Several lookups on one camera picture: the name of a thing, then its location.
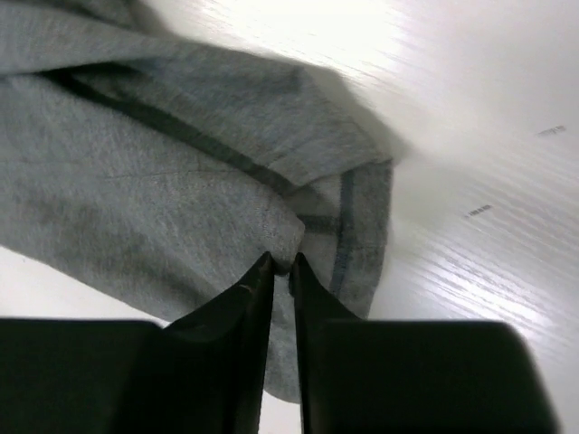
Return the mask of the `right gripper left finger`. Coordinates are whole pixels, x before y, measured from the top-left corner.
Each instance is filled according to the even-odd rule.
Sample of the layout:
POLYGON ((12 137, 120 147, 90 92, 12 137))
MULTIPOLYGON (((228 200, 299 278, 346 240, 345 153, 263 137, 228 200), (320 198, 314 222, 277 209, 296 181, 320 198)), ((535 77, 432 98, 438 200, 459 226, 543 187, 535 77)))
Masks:
POLYGON ((143 320, 6 318, 4 433, 254 433, 275 265, 167 326, 143 320))

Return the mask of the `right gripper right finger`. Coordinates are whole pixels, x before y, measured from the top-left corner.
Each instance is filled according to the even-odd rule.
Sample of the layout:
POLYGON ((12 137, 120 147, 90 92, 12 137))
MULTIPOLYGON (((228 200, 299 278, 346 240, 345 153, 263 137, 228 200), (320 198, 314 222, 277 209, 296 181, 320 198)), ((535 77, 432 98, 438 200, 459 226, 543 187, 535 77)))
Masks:
POLYGON ((367 320, 290 273, 306 433, 557 433, 521 335, 498 321, 367 320))

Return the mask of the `grey shorts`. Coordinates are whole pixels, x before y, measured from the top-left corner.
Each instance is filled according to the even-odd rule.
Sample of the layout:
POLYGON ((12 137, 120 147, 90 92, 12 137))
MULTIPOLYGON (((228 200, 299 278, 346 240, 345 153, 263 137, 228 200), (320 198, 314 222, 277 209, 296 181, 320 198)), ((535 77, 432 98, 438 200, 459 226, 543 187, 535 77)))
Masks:
POLYGON ((127 1, 4 1, 2 245, 166 321, 303 253, 366 316, 393 159, 320 81, 127 1))

